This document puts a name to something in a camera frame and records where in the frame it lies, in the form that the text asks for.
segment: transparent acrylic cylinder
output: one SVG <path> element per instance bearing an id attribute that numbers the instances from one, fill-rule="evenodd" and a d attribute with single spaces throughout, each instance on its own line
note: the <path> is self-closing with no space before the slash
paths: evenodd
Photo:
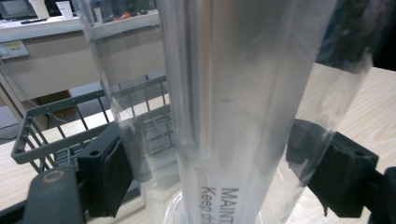
<path id="1" fill-rule="evenodd" d="M 371 66 L 365 31 L 325 34 L 330 0 L 158 0 L 162 42 L 155 10 L 101 23 L 108 2 L 75 5 L 149 223 L 286 222 Z M 298 128 L 318 139 L 309 157 Z"/>

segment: wooden table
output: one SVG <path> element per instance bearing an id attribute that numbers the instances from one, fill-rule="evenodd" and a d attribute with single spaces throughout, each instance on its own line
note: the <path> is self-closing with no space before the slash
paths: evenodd
<path id="1" fill-rule="evenodd" d="M 377 170 L 396 166 L 396 73 L 373 68 L 348 110 L 338 131 L 380 156 Z M 17 165 L 10 158 L 13 142 L 0 146 L 0 210 L 26 198 L 30 180 L 35 171 L 29 164 Z M 131 206 L 142 207 L 141 199 L 123 206 L 118 220 L 100 218 L 97 223 L 131 223 Z M 135 223 L 147 223 L 147 212 L 139 212 Z M 340 219 L 329 211 L 323 216 L 318 199 L 306 189 L 294 208 L 288 223 L 366 223 L 368 211 L 360 219 Z"/>

